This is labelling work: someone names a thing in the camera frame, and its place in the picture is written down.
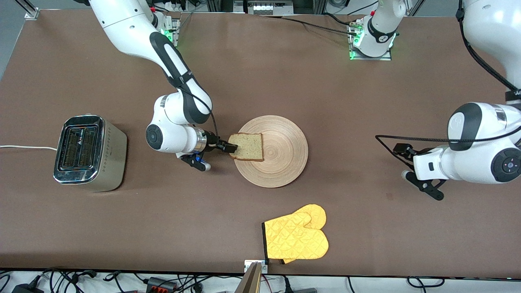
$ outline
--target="bread slice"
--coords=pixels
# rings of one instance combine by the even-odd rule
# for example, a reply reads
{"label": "bread slice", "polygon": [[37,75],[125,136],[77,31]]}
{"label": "bread slice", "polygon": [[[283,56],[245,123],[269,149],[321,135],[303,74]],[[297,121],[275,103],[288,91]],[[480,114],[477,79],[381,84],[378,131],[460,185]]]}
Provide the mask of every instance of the bread slice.
{"label": "bread slice", "polygon": [[229,143],[237,145],[237,150],[230,154],[239,161],[264,161],[262,154],[262,133],[235,133],[230,136]]}

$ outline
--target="toaster power cord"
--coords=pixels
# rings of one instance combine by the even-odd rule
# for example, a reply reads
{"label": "toaster power cord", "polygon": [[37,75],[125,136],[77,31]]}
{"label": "toaster power cord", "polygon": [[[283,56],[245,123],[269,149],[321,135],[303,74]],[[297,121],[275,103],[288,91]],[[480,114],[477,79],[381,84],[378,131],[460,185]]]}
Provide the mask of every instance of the toaster power cord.
{"label": "toaster power cord", "polygon": [[0,148],[48,149],[48,150],[58,151],[56,148],[51,148],[50,146],[0,145]]}

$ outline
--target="oven mitt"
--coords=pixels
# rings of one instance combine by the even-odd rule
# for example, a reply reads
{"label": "oven mitt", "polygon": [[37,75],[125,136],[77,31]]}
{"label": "oven mitt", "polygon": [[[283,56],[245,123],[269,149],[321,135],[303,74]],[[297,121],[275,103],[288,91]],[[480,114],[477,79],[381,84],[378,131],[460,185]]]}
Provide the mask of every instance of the oven mitt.
{"label": "oven mitt", "polygon": [[289,263],[295,259],[319,259],[326,254],[329,243],[320,230],[326,223],[326,212],[309,204],[291,215],[262,224],[264,253],[268,259]]}

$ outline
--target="round black joint cap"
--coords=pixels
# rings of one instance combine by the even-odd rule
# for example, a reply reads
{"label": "round black joint cap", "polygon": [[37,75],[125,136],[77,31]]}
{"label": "round black joint cap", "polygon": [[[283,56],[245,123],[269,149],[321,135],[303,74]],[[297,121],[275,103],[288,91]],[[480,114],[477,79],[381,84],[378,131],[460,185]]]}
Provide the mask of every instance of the round black joint cap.
{"label": "round black joint cap", "polygon": [[521,175],[521,151],[506,149],[492,160],[492,174],[497,182],[509,182]]}
{"label": "round black joint cap", "polygon": [[163,133],[161,129],[155,125],[150,124],[146,128],[146,142],[154,150],[159,150],[163,144]]}

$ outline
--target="brown table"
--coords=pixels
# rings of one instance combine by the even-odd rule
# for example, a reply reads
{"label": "brown table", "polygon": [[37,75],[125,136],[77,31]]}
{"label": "brown table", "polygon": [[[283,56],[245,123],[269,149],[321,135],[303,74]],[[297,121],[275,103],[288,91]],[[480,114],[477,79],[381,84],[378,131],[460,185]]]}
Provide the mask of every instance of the brown table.
{"label": "brown table", "polygon": [[55,146],[65,120],[95,113],[128,135],[126,173],[119,189],[94,194],[53,180],[52,151],[1,150],[0,266],[241,272],[245,259],[263,258],[261,222],[316,203],[328,216],[328,253],[271,273],[520,278],[521,181],[451,181],[438,202],[402,180],[404,166],[374,139],[444,137],[461,104],[503,102],[454,19],[405,18],[400,32],[393,61],[350,61],[337,33],[192,16],[179,50],[213,98],[220,133],[271,114],[307,137],[303,174],[264,189],[228,155],[210,153],[212,171],[200,173],[148,147],[153,103],[173,91],[159,67],[117,51],[90,10],[42,11],[0,82],[1,143]]}

